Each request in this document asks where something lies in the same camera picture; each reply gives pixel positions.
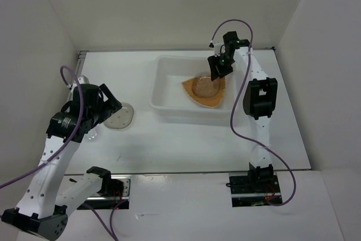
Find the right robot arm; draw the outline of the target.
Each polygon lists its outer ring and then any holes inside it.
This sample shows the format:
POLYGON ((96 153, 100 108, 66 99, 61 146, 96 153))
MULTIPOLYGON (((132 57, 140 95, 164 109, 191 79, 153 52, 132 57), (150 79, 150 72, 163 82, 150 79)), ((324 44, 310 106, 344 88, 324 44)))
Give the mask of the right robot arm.
POLYGON ((241 40, 236 31, 223 35, 223 43, 212 45, 214 55, 208 57, 211 80, 215 81, 234 71, 233 64, 237 63, 245 69, 245 78, 241 89, 245 89, 243 96, 243 111, 249 117, 254 143, 250 160, 247 180, 243 183, 230 182, 230 187, 248 189, 250 193, 265 191, 273 184, 274 169, 267 147, 270 144, 269 126, 271 116, 276 106, 278 90, 277 79, 271 78, 263 71, 248 40, 241 40))

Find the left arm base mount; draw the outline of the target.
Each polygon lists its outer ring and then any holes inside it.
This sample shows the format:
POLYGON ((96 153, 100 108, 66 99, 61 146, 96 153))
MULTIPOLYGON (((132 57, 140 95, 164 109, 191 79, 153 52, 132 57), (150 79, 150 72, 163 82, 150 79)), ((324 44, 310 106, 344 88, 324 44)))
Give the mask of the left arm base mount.
POLYGON ((95 210, 129 209, 131 176, 115 174, 112 180, 114 185, 105 194, 93 194, 77 209, 85 210, 85 205, 95 210))

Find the clear glass plate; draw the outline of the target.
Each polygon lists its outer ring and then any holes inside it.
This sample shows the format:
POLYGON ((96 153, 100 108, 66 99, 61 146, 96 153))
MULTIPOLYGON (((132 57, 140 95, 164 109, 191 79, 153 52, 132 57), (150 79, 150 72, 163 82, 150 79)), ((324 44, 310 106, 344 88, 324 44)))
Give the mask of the clear glass plate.
POLYGON ((133 117, 133 106, 129 103, 123 103, 120 110, 104 121, 104 125, 110 129, 122 130, 132 123, 133 117))
POLYGON ((191 90, 201 98, 214 97, 220 90, 220 79, 212 80, 210 73, 199 73, 192 79, 191 90))

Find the triangular woven bamboo tray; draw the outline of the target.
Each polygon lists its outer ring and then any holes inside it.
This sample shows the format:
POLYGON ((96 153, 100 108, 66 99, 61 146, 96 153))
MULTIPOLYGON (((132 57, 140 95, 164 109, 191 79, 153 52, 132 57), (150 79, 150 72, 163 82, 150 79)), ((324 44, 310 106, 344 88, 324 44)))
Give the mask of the triangular woven bamboo tray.
POLYGON ((225 95, 225 91, 226 91, 225 78, 219 78, 220 83, 221 83, 220 84, 221 88, 220 88, 219 92, 214 97, 211 97, 211 98, 197 97, 191 90, 192 79, 193 78, 182 82, 183 90, 188 95, 190 100, 197 103, 198 105, 201 105, 201 106, 207 107, 207 108, 217 108, 222 103, 224 95, 225 95))

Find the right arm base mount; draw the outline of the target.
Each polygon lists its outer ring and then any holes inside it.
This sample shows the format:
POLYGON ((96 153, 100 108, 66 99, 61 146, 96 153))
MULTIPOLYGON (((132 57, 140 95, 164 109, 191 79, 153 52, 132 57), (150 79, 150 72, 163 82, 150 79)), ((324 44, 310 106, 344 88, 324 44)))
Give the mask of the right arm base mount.
POLYGON ((234 208, 268 206, 269 200, 275 204, 283 202, 276 174, 270 181, 256 184, 251 184, 246 173, 230 173, 228 178, 226 187, 230 189, 234 208))

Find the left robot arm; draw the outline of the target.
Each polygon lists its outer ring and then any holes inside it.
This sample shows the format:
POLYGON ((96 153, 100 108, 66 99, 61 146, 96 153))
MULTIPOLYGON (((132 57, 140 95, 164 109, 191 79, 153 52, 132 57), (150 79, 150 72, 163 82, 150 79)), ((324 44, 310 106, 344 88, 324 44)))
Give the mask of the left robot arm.
POLYGON ((85 76, 77 77, 67 65, 73 83, 66 83, 72 98, 50 119, 45 147, 36 168, 1 184, 8 187, 29 176, 32 180, 18 204, 1 214, 1 221, 25 233, 46 240, 58 240, 69 216, 94 193, 107 195, 119 190, 121 181, 107 169, 92 166, 80 181, 64 194, 58 193, 65 171, 84 136, 96 126, 121 112, 123 104, 106 84, 94 85, 85 76))

